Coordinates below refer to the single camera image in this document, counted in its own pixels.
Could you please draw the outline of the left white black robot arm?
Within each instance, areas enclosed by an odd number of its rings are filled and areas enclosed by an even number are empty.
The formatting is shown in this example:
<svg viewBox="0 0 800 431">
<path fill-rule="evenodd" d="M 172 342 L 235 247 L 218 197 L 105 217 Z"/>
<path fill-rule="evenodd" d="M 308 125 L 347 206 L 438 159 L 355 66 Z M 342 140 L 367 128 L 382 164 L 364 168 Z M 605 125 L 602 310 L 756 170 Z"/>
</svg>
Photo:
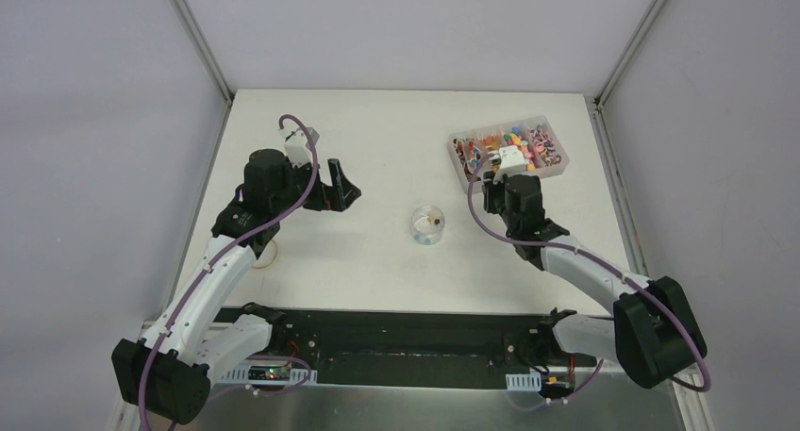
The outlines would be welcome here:
<svg viewBox="0 0 800 431">
<path fill-rule="evenodd" d="M 212 387 L 249 356 L 281 357 L 288 335 L 275 326 L 281 312 L 249 303 L 227 329 L 206 334 L 227 297 L 254 268 L 280 229 L 281 220 L 302 207 L 343 212 L 361 191 L 336 158 L 323 182 L 311 157 L 294 162 L 283 152 L 261 149 L 243 169 L 234 198 L 218 214 L 211 237 L 189 281 L 136 341 L 120 340 L 111 360 L 122 399 L 177 424 L 190 423 Z"/>
</svg>

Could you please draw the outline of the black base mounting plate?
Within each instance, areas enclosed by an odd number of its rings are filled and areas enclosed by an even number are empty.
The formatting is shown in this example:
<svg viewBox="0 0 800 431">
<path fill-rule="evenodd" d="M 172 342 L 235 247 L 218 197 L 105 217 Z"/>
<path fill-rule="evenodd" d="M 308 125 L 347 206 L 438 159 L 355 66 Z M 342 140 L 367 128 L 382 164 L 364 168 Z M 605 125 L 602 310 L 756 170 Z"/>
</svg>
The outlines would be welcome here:
<svg viewBox="0 0 800 431">
<path fill-rule="evenodd" d="M 573 376 L 596 359 L 551 353 L 541 314 L 282 309 L 259 364 L 308 364 L 322 385 L 500 390 L 508 373 Z"/>
</svg>

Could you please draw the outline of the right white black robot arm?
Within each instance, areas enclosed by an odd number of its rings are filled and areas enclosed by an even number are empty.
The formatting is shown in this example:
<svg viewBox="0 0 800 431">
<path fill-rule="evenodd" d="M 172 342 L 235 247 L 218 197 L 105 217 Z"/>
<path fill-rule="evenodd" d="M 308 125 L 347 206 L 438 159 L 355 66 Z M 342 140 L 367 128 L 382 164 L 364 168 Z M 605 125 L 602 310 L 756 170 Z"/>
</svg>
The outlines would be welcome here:
<svg viewBox="0 0 800 431">
<path fill-rule="evenodd" d="M 488 172 L 478 183 L 484 210 L 506 226 L 505 233 L 491 231 L 490 236 L 511 244 L 522 260 L 567 281 L 609 314 L 553 312 L 535 340 L 540 360 L 557 365 L 571 354 L 584 354 L 614 361 L 645 389 L 665 380 L 689 390 L 710 389 L 708 347 L 676 280 L 629 273 L 587 248 L 546 216 L 536 176 Z"/>
</svg>

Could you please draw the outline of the clear divided candy box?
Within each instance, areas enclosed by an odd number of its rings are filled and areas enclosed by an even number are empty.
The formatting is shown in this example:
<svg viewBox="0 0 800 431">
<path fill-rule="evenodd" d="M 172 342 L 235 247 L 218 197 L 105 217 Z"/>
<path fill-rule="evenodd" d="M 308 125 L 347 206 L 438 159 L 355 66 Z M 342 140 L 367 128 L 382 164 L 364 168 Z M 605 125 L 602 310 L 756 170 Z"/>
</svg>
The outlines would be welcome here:
<svg viewBox="0 0 800 431">
<path fill-rule="evenodd" d="M 570 162 L 562 144 L 544 116 L 491 124 L 451 134 L 446 149 L 458 182 L 467 191 L 474 174 L 492 172 L 490 153 L 517 145 L 528 159 L 524 175 L 546 178 L 562 174 Z"/>
</svg>

